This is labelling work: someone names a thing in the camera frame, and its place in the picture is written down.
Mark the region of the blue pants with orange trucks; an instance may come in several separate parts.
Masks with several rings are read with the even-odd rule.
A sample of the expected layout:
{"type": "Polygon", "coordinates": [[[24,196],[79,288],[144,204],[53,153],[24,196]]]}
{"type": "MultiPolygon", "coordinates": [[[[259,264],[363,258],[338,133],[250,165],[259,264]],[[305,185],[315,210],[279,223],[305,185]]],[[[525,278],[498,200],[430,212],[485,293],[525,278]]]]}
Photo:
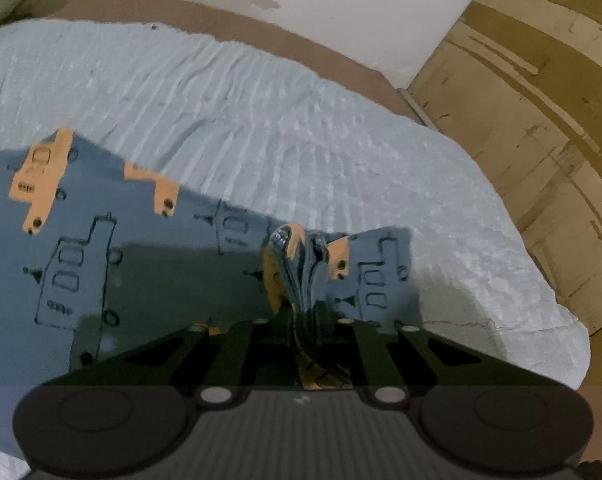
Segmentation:
{"type": "Polygon", "coordinates": [[[68,130],[0,151],[0,386],[34,386],[190,325],[290,312],[419,325],[408,229],[326,233],[187,190],[68,130]]]}

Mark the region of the light blue bed sheet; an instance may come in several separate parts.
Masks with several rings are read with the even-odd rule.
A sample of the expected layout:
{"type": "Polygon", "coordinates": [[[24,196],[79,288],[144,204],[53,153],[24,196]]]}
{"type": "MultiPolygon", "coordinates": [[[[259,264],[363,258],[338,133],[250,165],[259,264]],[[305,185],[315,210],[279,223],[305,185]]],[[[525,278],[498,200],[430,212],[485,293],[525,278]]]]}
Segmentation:
{"type": "Polygon", "coordinates": [[[0,478],[579,479],[589,346],[455,142],[266,52],[162,25],[0,28],[0,151],[68,130],[182,188],[305,229],[412,236],[412,325],[525,370],[473,388],[70,393],[0,386],[0,478]]]}

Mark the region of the brown wooden bed frame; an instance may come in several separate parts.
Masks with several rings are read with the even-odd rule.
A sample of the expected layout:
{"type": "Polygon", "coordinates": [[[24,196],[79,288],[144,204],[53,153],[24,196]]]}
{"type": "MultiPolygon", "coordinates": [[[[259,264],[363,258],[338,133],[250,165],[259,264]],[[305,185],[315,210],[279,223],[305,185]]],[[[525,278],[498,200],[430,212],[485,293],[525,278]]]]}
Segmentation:
{"type": "Polygon", "coordinates": [[[314,70],[397,115],[423,120],[376,70],[293,32],[185,0],[42,0],[31,10],[33,18],[85,20],[103,23],[168,25],[192,34],[211,35],[220,41],[238,41],[288,58],[314,70]]]}

